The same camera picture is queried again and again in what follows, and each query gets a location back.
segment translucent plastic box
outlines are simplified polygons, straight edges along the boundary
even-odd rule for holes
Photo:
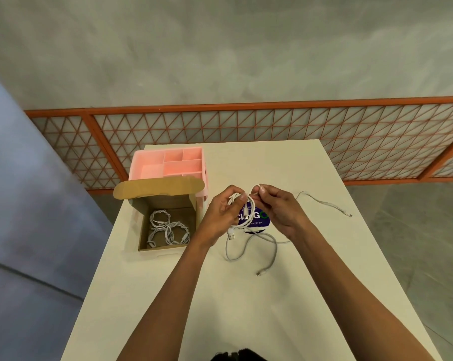
[[[202,179],[205,188],[196,194],[208,196],[208,176],[202,147],[136,151],[130,167],[129,180],[191,175]]]

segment charging cable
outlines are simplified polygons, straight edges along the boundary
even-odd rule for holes
[[[161,220],[155,220],[155,214],[159,213],[164,213],[168,217],[168,221],[161,221]],[[150,247],[155,248],[156,243],[153,241],[153,237],[155,236],[156,233],[160,231],[165,232],[165,242],[168,245],[173,245],[173,244],[186,244],[190,241],[190,231],[188,227],[179,222],[179,221],[174,221],[173,223],[170,223],[171,220],[171,215],[168,213],[166,210],[155,210],[154,212],[151,213],[149,216],[149,222],[151,223],[151,227],[153,227],[153,231],[149,234],[147,243],[150,245]],[[181,227],[185,230],[185,235],[182,237],[180,242],[175,241],[175,235],[173,234],[173,227]]]
[[[312,195],[310,195],[307,191],[301,191],[297,197],[295,198],[296,200],[300,197],[300,195],[307,195],[307,196],[310,196],[312,199],[314,199],[317,203],[319,204],[322,204],[322,205],[326,205],[326,206],[330,206],[332,208],[335,208],[337,209],[339,212],[341,212],[342,214],[348,216],[348,217],[352,217],[352,214],[349,214],[346,210],[343,210],[341,208],[339,208],[337,205],[335,204],[332,204],[332,203],[329,203],[327,201],[322,201],[322,200],[317,200],[315,199]],[[230,200],[228,202],[228,204],[232,204],[233,201],[238,197],[240,196],[240,194],[238,193],[235,193],[233,195],[230,196]],[[235,239],[235,235],[233,234],[233,230],[235,228],[239,228],[239,229],[245,229],[248,225],[250,225],[253,221],[253,217],[254,217],[254,212],[255,212],[255,203],[253,201],[253,199],[251,198],[250,195],[247,196],[247,201],[251,203],[252,205],[252,210],[250,213],[248,213],[248,207],[247,207],[247,204],[245,204],[243,206],[243,213],[244,213],[244,216],[245,216],[245,213],[246,215],[248,216],[248,219],[250,220],[250,222],[248,224],[246,224],[248,222],[248,220],[245,222],[245,223],[242,223],[242,224],[239,224],[239,225],[234,225],[234,226],[231,226],[228,230],[227,230],[227,234],[228,234],[228,239],[226,240],[225,242],[225,255],[226,255],[226,260],[229,261],[229,262],[234,262],[234,261],[237,261],[239,260],[240,258],[242,258],[242,256],[245,254],[245,251],[247,249],[247,246],[248,246],[248,243],[250,243],[250,240],[253,238],[253,237],[259,237],[261,239],[263,239],[264,241],[267,241],[267,242],[270,242],[270,243],[273,243],[275,245],[275,249],[274,249],[274,253],[273,253],[273,257],[272,257],[272,260],[270,261],[269,265],[265,268],[262,268],[260,269],[259,271],[257,271],[256,275],[257,276],[261,276],[263,275],[264,273],[266,273],[272,266],[273,266],[273,263],[275,262],[275,258],[277,257],[277,250],[278,250],[278,245],[279,244],[285,244],[285,243],[290,243],[290,241],[285,241],[285,242],[277,242],[277,240],[275,239],[274,236],[272,236],[271,234],[269,233],[264,233],[264,232],[261,232],[261,233],[253,233],[250,237],[248,237],[247,239],[247,242],[245,242],[245,246],[243,246],[243,250],[242,250],[242,253],[240,253],[240,255],[236,258],[230,258],[229,255],[228,255],[228,243],[230,242],[231,239]]]

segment hand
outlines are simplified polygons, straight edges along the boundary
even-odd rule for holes
[[[287,191],[260,184],[253,188],[250,196],[255,205],[267,213],[275,228],[291,241],[312,226],[298,201]]]
[[[232,205],[228,205],[228,200],[233,193],[242,195],[236,198]],[[230,226],[238,224],[238,213],[246,202],[245,191],[230,185],[211,200],[194,237],[205,241],[209,246],[214,245]]]

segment cable plug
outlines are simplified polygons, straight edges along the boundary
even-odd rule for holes
[[[226,231],[226,234],[227,234],[229,240],[235,239],[235,232],[234,232],[233,227],[228,228],[228,230]]]

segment black fabric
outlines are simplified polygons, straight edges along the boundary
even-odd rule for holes
[[[217,353],[211,361],[266,361],[266,359],[251,349],[245,348],[238,352],[233,352],[231,355],[228,352]]]

